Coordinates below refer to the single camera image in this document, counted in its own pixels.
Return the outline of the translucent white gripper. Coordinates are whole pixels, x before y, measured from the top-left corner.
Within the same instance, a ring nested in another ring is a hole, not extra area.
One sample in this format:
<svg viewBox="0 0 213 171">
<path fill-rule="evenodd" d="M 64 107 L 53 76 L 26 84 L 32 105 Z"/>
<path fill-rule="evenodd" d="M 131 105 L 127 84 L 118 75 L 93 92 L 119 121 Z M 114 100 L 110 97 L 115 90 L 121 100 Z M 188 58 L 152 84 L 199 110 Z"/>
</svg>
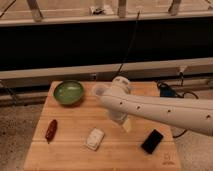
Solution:
<svg viewBox="0 0 213 171">
<path fill-rule="evenodd" d="M 109 118 L 119 124 L 127 133 L 132 130 L 131 120 L 127 114 L 118 111 L 108 111 Z"/>
</svg>

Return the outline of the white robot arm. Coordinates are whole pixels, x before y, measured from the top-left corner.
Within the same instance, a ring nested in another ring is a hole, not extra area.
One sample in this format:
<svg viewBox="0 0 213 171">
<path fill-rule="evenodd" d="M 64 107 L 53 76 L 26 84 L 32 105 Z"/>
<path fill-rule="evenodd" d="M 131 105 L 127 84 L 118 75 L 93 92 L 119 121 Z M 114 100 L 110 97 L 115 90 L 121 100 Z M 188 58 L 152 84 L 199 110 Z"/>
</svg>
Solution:
<svg viewBox="0 0 213 171">
<path fill-rule="evenodd" d="M 100 96 L 113 121 L 121 124 L 130 114 L 213 136 L 213 100 L 138 96 L 130 91 L 130 81 L 118 76 Z"/>
</svg>

